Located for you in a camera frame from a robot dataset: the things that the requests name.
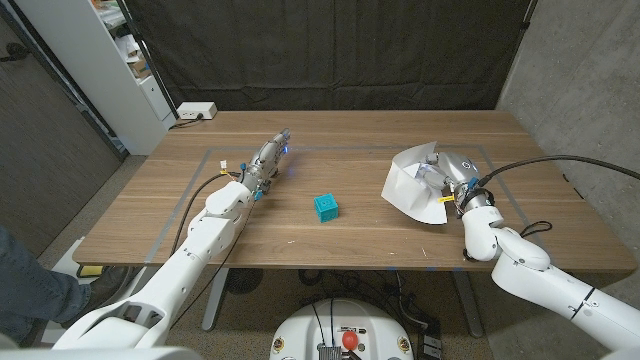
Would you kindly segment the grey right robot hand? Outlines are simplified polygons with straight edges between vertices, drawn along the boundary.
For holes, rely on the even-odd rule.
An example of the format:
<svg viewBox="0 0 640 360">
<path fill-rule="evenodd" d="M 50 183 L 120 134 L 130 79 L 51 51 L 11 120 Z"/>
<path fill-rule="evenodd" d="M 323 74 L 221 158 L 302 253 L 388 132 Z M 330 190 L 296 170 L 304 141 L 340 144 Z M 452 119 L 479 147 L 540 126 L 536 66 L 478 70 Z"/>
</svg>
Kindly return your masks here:
<svg viewBox="0 0 640 360">
<path fill-rule="evenodd" d="M 466 156 L 453 152 L 427 154 L 414 176 L 421 184 L 435 190 L 448 188 L 457 214 L 484 206 L 494 206 L 494 195 L 479 185 L 480 173 Z"/>
</svg>

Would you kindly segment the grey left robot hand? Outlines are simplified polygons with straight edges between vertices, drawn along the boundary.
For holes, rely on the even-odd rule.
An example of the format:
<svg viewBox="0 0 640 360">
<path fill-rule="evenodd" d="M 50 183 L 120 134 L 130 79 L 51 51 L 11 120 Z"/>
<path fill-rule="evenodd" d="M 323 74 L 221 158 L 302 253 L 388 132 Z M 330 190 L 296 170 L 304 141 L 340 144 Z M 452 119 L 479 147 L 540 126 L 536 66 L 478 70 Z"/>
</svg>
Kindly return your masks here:
<svg viewBox="0 0 640 360">
<path fill-rule="evenodd" d="M 239 182 L 251 192 L 255 200 L 269 191 L 271 179 L 278 173 L 278 164 L 288 152 L 290 136 L 289 128 L 277 133 L 254 153 L 242 171 Z"/>
</svg>

